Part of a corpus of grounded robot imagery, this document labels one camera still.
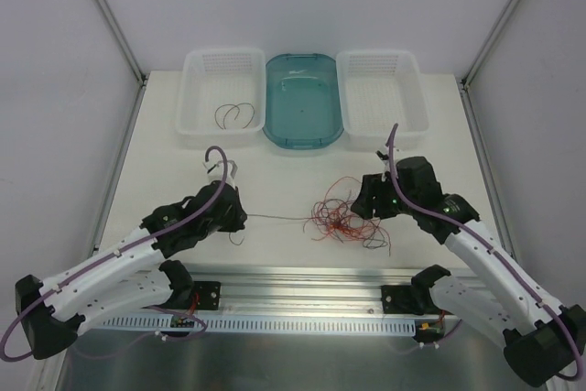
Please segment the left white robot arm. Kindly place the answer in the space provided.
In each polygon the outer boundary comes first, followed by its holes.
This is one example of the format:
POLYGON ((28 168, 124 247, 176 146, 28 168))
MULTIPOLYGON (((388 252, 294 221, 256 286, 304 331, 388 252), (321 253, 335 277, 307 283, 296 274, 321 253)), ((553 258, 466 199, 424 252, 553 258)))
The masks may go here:
POLYGON ((214 233, 244 229, 233 184, 219 180, 194 196, 157 207, 119 244, 54 277, 15 284, 16 313, 36 360, 50 358, 115 316, 151 306, 189 305, 194 282, 175 254, 214 233))

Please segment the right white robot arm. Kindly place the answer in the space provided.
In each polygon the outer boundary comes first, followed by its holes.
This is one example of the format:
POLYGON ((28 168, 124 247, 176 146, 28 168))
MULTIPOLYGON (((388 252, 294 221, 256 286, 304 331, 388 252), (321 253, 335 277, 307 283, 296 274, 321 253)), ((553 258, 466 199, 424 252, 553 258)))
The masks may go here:
POLYGON ((442 190, 424 157, 394 161, 379 152, 385 169, 365 174, 351 211, 364 220, 411 217, 463 261, 491 293, 465 287, 449 269, 434 265, 412 277, 392 306, 423 315, 445 310, 498 346, 514 373, 540 387, 558 377, 573 382, 584 371, 585 311, 550 295, 500 245, 479 213, 458 194, 442 190))

